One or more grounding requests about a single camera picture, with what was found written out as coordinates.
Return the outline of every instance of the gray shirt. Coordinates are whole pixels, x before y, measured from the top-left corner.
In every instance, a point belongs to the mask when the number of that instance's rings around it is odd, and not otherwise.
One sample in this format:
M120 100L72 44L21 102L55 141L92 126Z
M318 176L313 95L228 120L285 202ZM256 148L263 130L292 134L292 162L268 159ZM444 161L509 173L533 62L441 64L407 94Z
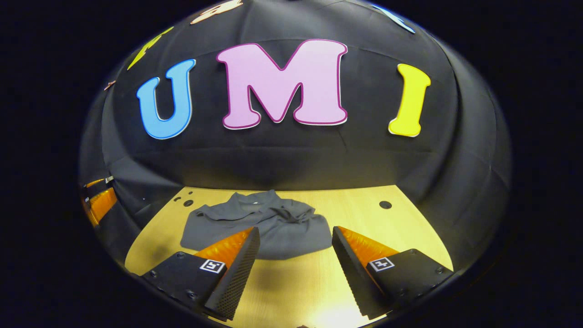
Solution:
M259 228L258 259L285 260L330 247L326 219L308 204L281 199L274 190L234 193L226 203L204 205L188 216L180 245L201 250L251 226Z

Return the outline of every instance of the letter u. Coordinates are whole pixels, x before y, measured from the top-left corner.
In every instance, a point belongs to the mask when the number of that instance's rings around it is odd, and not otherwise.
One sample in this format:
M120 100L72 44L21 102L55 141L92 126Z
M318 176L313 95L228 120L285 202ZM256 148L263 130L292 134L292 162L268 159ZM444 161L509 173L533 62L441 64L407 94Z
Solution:
M144 83L137 92L140 100L142 122L146 132L155 139L169 139L180 134L190 123L192 117L192 99L188 74L196 65L196 60L189 59L172 66L166 72L166 78L172 81L174 113L167 120L158 115L156 104L156 87L160 78L155 77Z

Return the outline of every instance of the letter m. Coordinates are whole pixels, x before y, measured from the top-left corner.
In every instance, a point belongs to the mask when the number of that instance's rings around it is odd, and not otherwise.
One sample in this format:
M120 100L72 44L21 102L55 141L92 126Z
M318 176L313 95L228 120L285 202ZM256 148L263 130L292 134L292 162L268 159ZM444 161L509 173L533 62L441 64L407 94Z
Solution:
M231 130L259 124L261 115L251 107L251 91L273 122L280 123L301 86L296 121L308 125L338 125L347 112L340 105L340 58L348 48L336 41L307 40L281 69L258 44L223 50L217 61L227 67L229 113L223 125Z

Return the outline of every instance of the black background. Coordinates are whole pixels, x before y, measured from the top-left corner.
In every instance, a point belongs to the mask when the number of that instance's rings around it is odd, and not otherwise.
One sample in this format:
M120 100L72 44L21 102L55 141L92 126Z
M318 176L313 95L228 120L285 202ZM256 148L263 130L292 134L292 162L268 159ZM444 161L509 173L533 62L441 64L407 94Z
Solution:
M101 248L80 206L76 166L87 108L109 70L210 4L2 4L9 100L2 115L4 326L196 326L125 275ZM581 194L574 163L581 149L574 125L581 122L575 9L567 1L377 4L434 33L482 73L504 111L515 158L506 238L488 259L495 265L403 326L583 326L575 269L581 248L575 243Z

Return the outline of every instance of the table surface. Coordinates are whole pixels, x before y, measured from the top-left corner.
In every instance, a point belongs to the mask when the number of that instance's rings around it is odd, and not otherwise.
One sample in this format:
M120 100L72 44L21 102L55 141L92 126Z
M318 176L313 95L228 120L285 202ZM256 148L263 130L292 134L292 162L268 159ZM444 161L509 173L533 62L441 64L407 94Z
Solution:
M180 246L188 215L203 205L224 203L238 192L185 187L144 227L126 257L126 268L142 275L175 252L198 250ZM304 202L323 215L330 230L343 226L399 252L411 248L453 270L443 242L419 210L396 186L343 190L276 191L281 198ZM188 207L185 201L194 203ZM381 201L392 204L380 207ZM355 328L379 320L362 316L332 247L288 260L256 260L232 321L234 328Z

